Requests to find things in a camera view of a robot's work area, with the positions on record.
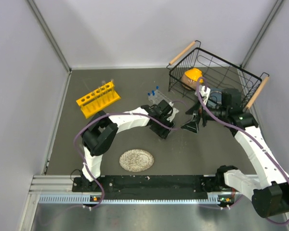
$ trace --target dish rack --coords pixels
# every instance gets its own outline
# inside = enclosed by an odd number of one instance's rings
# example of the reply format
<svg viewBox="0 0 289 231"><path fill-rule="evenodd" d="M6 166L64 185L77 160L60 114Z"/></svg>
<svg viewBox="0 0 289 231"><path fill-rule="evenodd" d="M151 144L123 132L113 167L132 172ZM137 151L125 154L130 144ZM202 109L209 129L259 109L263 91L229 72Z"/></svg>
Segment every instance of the dish rack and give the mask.
<svg viewBox="0 0 289 231"><path fill-rule="evenodd" d="M260 77L244 70L243 68L208 52L200 47L198 40L189 44L180 54L171 60L167 66L169 69L169 88L168 91L176 90L183 97L188 97L194 101L197 100L195 90L181 81L184 73L192 68L198 68L202 71L202 76L207 80L208 86L214 92L210 95L209 105L213 107L221 106L221 95L217 93L226 88L238 89L241 93L242 108L249 109L258 94L268 81L269 74L263 72Z"/></svg>

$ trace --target robotic arm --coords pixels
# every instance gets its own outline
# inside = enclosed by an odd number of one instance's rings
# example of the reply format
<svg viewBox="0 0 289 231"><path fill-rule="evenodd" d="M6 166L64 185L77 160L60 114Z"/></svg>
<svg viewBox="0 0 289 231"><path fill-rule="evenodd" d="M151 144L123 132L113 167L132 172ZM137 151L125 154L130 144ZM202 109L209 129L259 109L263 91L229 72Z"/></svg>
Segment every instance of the robotic arm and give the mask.
<svg viewBox="0 0 289 231"><path fill-rule="evenodd" d="M205 90L202 87L200 93L206 104L210 100L210 89L207 88ZM221 166L217 170L214 183L220 188L231 187L242 193L251 200L256 212L263 218L289 212L289 185L280 171L276 169L270 159L263 153L267 151L274 158L261 135L261 131L253 115L243 112L242 108L238 105L241 105L241 94L235 89L225 89L222 92L222 105L218 108L210 108L210 111L220 120L244 129L261 143L263 149L258 147L255 142L252 142L243 132L230 129L234 138L240 143L249 157L259 177L259 181L244 175L234 166ZM173 108L173 104L162 100L158 105L144 105L127 112L131 114L130 116L111 115L91 125L82 134L88 169L95 178L100 177L100 165L103 154L109 149L115 135L121 131L134 127L150 126L150 129L158 136L163 139L167 138L170 130L145 116L133 114L141 113L149 115L167 127L172 128L174 127L173 119L177 112L178 110ZM193 115L193 118L181 128L193 133L198 133L200 119L202 119L203 126L206 125L207 120L212 120L206 111L202 110L199 102L186 113ZM105 115L105 112L100 111L91 121L103 115ZM82 177L88 184L93 181L85 166L82 169Z"/></svg>

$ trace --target gray floor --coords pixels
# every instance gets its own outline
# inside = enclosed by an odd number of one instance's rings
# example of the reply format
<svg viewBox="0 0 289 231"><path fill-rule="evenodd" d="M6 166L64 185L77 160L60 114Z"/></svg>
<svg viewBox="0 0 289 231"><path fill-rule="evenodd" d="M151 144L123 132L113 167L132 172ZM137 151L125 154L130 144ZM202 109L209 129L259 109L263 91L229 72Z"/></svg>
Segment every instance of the gray floor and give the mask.
<svg viewBox="0 0 289 231"><path fill-rule="evenodd" d="M288 226L276 226L259 217L246 198L223 211L197 205L103 205L92 212L79 207L64 211L70 206L38 205L32 231L289 230ZM284 215L273 220L283 222Z"/></svg>
<svg viewBox="0 0 289 231"><path fill-rule="evenodd" d="M73 71L64 103L48 175L69 175L82 167L82 160L73 148L73 138L89 120L85 119L76 100L101 85L101 81L115 80L116 91L121 100L105 109L110 112L124 112L143 104L150 104L147 93L159 86L160 91L170 99L182 99L176 91L168 92L169 75L166 68L153 69L111 69ZM187 104L193 101L183 98ZM185 107L176 116L176 125L189 119ZM118 134L102 161L102 175L130 175L119 165L119 157L130 149L144 149L155 161L153 166L139 175L184 175L214 174L221 165L234 165L245 174L254 174L254 169L240 145L228 129L209 122L199 134L179 130L166 140L159 139L149 128L135 128Z"/></svg>

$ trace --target yellow test tube rack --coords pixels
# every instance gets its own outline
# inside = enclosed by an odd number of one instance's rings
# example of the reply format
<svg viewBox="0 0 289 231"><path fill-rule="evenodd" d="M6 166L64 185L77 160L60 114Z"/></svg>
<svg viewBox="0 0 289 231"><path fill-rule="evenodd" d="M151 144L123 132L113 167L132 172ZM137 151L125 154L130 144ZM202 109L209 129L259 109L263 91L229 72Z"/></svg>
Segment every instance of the yellow test tube rack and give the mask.
<svg viewBox="0 0 289 231"><path fill-rule="evenodd" d="M114 82L110 81L76 102L87 119L119 99L121 97L115 91Z"/></svg>

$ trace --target basket handle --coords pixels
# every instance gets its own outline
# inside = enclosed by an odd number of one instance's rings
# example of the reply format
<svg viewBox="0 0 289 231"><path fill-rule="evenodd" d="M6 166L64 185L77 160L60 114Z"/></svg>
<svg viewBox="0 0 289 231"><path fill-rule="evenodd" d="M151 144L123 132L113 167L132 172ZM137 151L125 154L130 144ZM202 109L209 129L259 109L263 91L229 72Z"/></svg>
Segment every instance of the basket handle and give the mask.
<svg viewBox="0 0 289 231"><path fill-rule="evenodd" d="M255 100L257 99L257 97L259 96L260 92L262 91L262 89L264 88L264 86L266 85L267 81L270 79L269 76L265 77L264 80L261 82L261 84L259 85L259 87L257 88L256 92L254 93L254 95L251 97L250 101L247 103L245 109L248 110L251 108L252 104L255 102Z"/></svg>
<svg viewBox="0 0 289 231"><path fill-rule="evenodd" d="M171 60L169 62L169 65L173 65L175 61L177 61L185 52L187 52L192 46L194 46L194 44L196 43L196 41L192 41L183 51L181 51L180 54L178 54L177 56L174 57L173 60Z"/></svg>

